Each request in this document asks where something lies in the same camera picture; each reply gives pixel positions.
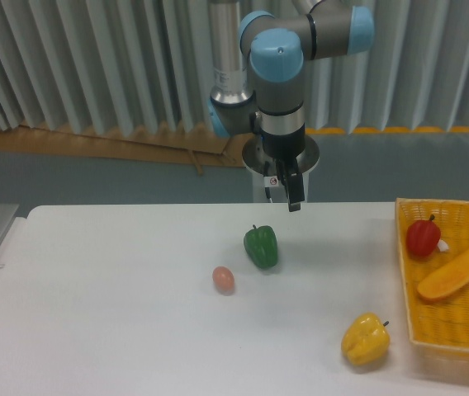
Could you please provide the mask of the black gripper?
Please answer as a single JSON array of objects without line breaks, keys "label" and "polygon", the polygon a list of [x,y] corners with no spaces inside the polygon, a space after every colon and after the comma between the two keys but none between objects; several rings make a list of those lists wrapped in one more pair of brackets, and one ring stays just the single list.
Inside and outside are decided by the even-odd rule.
[{"label": "black gripper", "polygon": [[290,212],[301,209],[303,201],[303,176],[299,171],[297,157],[305,149],[305,127],[290,134],[271,134],[260,130],[263,151],[278,167],[279,180],[284,186]]}]

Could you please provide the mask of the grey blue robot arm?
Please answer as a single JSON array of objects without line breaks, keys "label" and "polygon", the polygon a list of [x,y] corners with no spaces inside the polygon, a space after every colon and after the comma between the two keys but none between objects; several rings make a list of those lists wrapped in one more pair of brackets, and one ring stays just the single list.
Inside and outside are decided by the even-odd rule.
[{"label": "grey blue robot arm", "polygon": [[253,197],[298,211],[320,151],[306,135],[305,66],[371,49],[375,25],[364,6],[296,1],[299,16],[242,13],[240,1],[209,1],[215,82],[208,101],[219,137],[249,134],[243,164]]}]

